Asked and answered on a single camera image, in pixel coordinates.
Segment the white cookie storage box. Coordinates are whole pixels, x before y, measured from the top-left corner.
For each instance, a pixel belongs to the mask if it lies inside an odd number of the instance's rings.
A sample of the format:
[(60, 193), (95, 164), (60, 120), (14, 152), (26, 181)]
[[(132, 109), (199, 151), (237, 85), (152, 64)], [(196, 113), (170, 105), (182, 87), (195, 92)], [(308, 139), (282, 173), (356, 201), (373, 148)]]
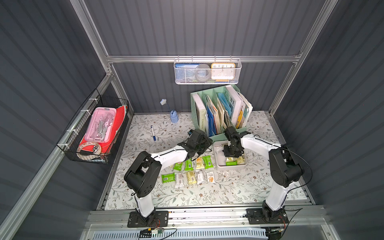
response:
[(228, 144), (227, 141), (217, 141), (213, 143), (214, 157), (217, 164), (218, 171), (235, 171), (242, 170), (247, 165), (246, 156), (242, 155), (240, 158), (225, 157), (224, 145)]

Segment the yellow cookie packet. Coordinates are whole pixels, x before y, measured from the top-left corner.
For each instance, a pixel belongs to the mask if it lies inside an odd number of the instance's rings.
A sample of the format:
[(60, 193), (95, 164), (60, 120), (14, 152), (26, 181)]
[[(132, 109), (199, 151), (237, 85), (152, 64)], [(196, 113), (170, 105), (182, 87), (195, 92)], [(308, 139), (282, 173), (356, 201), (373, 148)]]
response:
[(196, 159), (196, 170), (203, 170), (205, 169), (205, 162), (204, 162), (204, 159), (202, 157), (199, 157)]

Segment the green cookie packet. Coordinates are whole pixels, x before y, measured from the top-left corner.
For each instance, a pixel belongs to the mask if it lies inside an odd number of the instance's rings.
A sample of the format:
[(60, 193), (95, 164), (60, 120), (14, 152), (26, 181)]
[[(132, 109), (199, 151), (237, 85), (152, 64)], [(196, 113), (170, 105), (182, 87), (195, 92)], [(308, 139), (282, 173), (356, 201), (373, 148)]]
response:
[(214, 167), (212, 159), (211, 159), (210, 156), (204, 156), (203, 157), (203, 161), (204, 161), (204, 164), (205, 164), (205, 169), (210, 169), (210, 168)]
[(193, 166), (193, 161), (192, 159), (188, 159), (185, 161), (185, 171), (189, 172), (189, 171), (193, 171), (194, 170), (194, 166)]
[(175, 163), (175, 165), (174, 165), (174, 167), (173, 167), (173, 169), (174, 169), (175, 171), (182, 171), (182, 168), (183, 168), (183, 163), (182, 163), (182, 162), (180, 162), (180, 163)]

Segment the yellow packet second row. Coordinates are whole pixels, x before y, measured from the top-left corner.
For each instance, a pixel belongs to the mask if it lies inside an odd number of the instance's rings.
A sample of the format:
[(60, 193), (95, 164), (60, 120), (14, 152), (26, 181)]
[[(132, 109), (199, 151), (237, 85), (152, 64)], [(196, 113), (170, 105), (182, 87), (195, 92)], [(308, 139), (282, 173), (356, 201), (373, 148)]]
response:
[(197, 179), (194, 171), (186, 172), (186, 176), (187, 176), (187, 181), (189, 185), (197, 184)]

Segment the white cookie packet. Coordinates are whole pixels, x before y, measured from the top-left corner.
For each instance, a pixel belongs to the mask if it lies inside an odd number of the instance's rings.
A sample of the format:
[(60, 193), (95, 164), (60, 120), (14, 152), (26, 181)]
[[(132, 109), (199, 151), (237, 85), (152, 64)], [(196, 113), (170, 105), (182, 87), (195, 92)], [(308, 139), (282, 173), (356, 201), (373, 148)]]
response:
[(214, 172), (208, 171), (208, 172), (206, 172), (206, 174), (207, 174), (207, 182), (211, 183), (211, 184), (214, 184), (216, 182), (215, 181), (215, 174), (214, 174)]

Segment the green packet second row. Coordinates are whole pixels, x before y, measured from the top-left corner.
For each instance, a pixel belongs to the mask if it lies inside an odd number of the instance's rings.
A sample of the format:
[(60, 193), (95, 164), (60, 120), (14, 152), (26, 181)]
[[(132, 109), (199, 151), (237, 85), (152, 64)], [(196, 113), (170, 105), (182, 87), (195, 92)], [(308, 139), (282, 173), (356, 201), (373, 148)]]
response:
[(176, 181), (175, 173), (162, 175), (162, 183), (170, 183)]

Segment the white brown packet second row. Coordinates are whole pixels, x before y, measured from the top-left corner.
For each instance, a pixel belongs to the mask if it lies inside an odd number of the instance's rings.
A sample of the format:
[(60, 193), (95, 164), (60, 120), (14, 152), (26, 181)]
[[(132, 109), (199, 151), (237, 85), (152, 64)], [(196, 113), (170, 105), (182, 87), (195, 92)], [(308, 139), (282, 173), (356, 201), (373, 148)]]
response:
[(183, 188), (184, 182), (183, 182), (183, 174), (182, 173), (175, 173), (175, 188)]

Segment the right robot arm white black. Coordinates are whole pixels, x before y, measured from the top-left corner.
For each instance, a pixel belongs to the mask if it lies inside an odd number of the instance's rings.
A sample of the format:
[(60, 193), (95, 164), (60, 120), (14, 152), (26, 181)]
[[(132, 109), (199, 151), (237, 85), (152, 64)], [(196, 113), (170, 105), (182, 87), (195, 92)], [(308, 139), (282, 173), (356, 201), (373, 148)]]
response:
[(247, 131), (239, 133), (234, 127), (227, 128), (224, 134), (228, 140), (228, 144), (224, 146), (225, 157), (238, 158), (245, 150), (250, 150), (269, 160), (272, 187), (268, 197), (263, 201), (262, 208), (247, 209), (245, 217), (249, 223), (288, 223), (285, 210), (287, 195), (296, 188), (295, 183), (305, 173), (305, 167), (301, 165), (299, 156), (285, 145), (262, 140)]

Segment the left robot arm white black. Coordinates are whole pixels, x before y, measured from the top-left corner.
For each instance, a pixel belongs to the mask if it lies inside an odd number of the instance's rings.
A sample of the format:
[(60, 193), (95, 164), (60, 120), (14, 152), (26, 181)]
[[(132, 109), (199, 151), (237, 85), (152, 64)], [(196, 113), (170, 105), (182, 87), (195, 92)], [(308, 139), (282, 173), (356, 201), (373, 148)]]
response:
[(189, 137), (175, 147), (150, 154), (142, 151), (124, 175), (124, 180), (137, 202), (137, 212), (148, 218), (155, 212), (151, 192), (160, 172), (176, 163), (201, 156), (213, 144), (213, 140), (202, 130), (190, 130)]

